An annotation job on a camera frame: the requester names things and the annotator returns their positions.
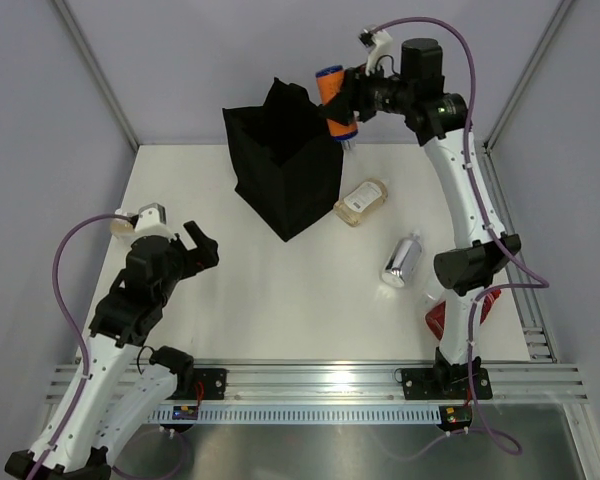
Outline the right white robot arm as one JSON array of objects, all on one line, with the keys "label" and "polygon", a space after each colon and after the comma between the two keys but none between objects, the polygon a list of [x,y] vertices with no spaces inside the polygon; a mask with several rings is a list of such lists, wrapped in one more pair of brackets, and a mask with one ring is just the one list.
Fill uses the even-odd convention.
[{"label": "right white robot arm", "polygon": [[380,62],[389,41],[364,37],[365,64],[334,65],[315,74],[321,113],[331,136],[352,140],[357,125],[377,113],[401,115],[431,161],[450,211],[454,247],[435,255],[433,270],[446,290],[444,330],[428,368],[399,371],[408,400],[490,399],[487,371],[475,346],[494,277],[521,249],[495,212],[476,159],[468,106],[444,89],[443,50],[430,38],[401,45],[400,69],[387,76]]}]

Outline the orange blue bottle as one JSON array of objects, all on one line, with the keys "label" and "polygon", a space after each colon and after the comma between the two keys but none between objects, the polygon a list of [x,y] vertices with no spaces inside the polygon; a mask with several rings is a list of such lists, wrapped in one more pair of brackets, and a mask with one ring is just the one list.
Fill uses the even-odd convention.
[{"label": "orange blue bottle", "polygon": [[342,65],[333,65],[319,70],[315,79],[320,95],[319,111],[326,120],[331,137],[344,151],[352,150],[358,135],[357,122],[353,111],[344,99],[343,85],[345,70]]}]

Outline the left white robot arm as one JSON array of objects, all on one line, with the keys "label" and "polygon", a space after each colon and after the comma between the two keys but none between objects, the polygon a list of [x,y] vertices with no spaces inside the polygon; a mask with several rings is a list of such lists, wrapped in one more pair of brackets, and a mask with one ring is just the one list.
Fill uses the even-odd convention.
[{"label": "left white robot arm", "polygon": [[10,454],[5,472],[15,479],[107,479],[124,447],[149,414],[171,397],[205,399],[191,355],[155,350],[136,383],[119,401],[114,390],[129,363],[162,319],[176,286],[219,263],[218,244],[193,221],[187,248],[163,220],[131,217],[136,235],[125,266],[100,300],[80,336],[82,360],[44,431],[26,450]]}]

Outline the shiny silver bottle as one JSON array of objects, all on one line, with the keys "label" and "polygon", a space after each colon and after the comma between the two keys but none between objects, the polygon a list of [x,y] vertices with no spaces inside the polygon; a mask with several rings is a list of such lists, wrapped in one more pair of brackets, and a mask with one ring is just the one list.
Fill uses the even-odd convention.
[{"label": "shiny silver bottle", "polygon": [[381,280],[393,288],[405,288],[423,253],[421,232],[410,232],[396,243],[381,272]]}]

